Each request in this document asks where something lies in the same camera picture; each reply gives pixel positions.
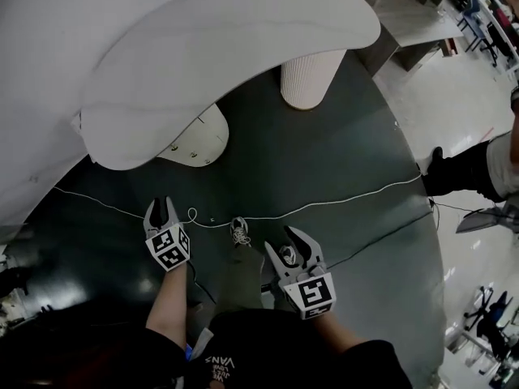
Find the black t-shirt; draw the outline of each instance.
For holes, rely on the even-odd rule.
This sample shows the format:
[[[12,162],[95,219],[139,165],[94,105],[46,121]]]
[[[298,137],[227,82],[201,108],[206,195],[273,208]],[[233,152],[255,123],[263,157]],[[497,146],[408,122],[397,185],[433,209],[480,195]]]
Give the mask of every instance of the black t-shirt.
[[[369,341],[332,355],[312,325],[293,313],[223,314],[212,321],[210,330],[214,337],[202,355],[188,363],[175,343],[146,331],[137,346],[146,353],[145,363],[152,371],[141,369],[140,377],[145,380],[153,373],[149,384],[158,387],[183,376],[186,389],[411,388],[390,343]]]

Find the white cable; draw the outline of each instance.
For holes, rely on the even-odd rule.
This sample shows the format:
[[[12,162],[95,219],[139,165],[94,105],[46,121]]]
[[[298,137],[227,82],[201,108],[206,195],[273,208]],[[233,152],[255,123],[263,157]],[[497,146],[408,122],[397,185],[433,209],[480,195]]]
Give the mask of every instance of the white cable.
[[[418,175],[417,177],[412,178],[411,180],[408,180],[406,182],[391,183],[389,185],[381,187],[378,190],[374,190],[374,191],[370,191],[370,192],[367,192],[367,193],[358,194],[357,196],[353,196],[353,197],[347,198],[347,199],[333,200],[333,201],[329,201],[329,202],[313,202],[313,203],[308,203],[308,204],[305,204],[305,205],[303,205],[303,206],[301,206],[301,207],[299,207],[299,208],[297,208],[297,209],[295,209],[295,210],[293,210],[291,212],[287,212],[287,213],[285,213],[285,214],[283,214],[281,216],[261,216],[261,217],[248,216],[248,217],[244,217],[243,219],[246,219],[246,220],[278,220],[278,219],[282,219],[284,217],[293,215],[294,213],[300,212],[301,210],[306,209],[307,207],[311,207],[311,206],[325,206],[325,205],[329,205],[329,204],[346,203],[346,202],[350,202],[351,200],[360,199],[360,198],[363,198],[363,197],[366,197],[366,196],[376,195],[377,193],[380,193],[382,190],[386,190],[389,187],[399,186],[399,185],[407,185],[407,184],[410,184],[412,182],[415,182],[421,176],[422,175]],[[127,215],[130,215],[130,216],[133,216],[133,217],[137,217],[139,219],[144,219],[142,216],[137,216],[137,215],[134,215],[133,213],[122,211],[121,209],[118,209],[115,206],[110,206],[110,205],[104,204],[100,200],[91,198],[90,196],[87,196],[85,194],[75,193],[75,192],[72,192],[72,191],[66,191],[66,190],[60,189],[59,187],[56,187],[56,186],[54,187],[54,189],[60,190],[63,193],[68,193],[69,195],[76,195],[76,196],[81,196],[81,197],[86,198],[86,199],[91,199],[91,200],[94,200],[94,201],[98,202],[102,206],[109,207],[110,209],[114,209],[114,210],[116,210],[118,212],[125,213]],[[200,228],[206,228],[206,229],[223,228],[224,226],[229,226],[230,225],[230,222],[227,222],[225,224],[214,224],[214,225],[201,224],[201,223],[198,223],[196,221],[196,217],[197,216],[198,216],[198,211],[196,210],[196,207],[190,207],[187,210],[187,217],[189,217],[189,220],[187,222],[182,222],[182,223],[184,223],[184,224],[194,223],[197,226],[199,226]]]

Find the white floor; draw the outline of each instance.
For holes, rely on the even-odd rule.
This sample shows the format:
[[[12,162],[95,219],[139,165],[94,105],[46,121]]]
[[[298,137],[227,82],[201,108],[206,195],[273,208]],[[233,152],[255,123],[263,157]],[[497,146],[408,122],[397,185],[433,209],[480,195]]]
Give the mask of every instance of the white floor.
[[[460,39],[461,54],[443,58],[439,51],[410,73],[390,62],[375,77],[422,167],[427,167],[435,146],[453,156],[511,129],[509,97],[517,85],[515,77],[500,75],[479,50],[465,53],[466,46],[466,40]],[[492,206],[482,196],[467,191],[435,200],[467,209]],[[508,289],[516,297],[511,309],[519,304],[519,248],[513,245],[512,233],[494,227],[456,234],[465,214],[440,207],[438,237],[444,261],[447,338],[462,326],[463,312],[474,304],[480,285],[492,284],[496,297]]]

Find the forearm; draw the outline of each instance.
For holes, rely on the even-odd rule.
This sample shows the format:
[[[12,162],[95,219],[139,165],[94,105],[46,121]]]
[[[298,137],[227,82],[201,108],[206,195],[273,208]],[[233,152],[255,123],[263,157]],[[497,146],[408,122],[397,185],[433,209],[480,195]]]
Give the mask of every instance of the forearm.
[[[519,118],[513,120],[512,142],[510,143],[510,161],[516,171],[519,171]]]
[[[168,272],[149,313],[146,328],[162,334],[186,349],[187,265]]]
[[[341,354],[349,348],[365,342],[352,331],[344,328],[331,312],[314,318],[312,322],[317,332],[334,353]]]

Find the black pants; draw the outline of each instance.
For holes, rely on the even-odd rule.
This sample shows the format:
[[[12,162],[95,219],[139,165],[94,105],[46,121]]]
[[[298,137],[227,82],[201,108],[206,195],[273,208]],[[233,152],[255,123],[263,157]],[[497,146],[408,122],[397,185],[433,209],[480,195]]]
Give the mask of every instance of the black pants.
[[[489,142],[477,144],[457,156],[434,160],[428,175],[422,176],[428,196],[443,196],[453,191],[476,190],[493,202],[503,202],[495,191],[487,166]]]

